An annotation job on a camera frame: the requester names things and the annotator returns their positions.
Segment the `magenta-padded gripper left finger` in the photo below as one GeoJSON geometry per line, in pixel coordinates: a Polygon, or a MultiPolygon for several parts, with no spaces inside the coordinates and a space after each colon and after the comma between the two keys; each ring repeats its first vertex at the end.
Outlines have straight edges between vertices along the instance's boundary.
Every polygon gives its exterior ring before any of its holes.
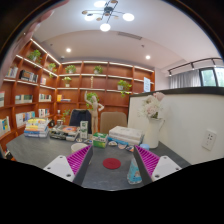
{"type": "Polygon", "coordinates": [[[93,146],[87,145],[69,156],[59,155],[44,170],[81,186],[92,156],[93,146]]]}

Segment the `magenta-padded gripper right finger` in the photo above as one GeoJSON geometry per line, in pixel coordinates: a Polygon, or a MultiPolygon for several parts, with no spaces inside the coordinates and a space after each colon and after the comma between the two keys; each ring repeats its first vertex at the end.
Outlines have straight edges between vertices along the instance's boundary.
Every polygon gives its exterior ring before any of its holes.
{"type": "Polygon", "coordinates": [[[167,155],[159,157],[137,145],[134,146],[134,157],[144,185],[181,170],[167,155]]]}

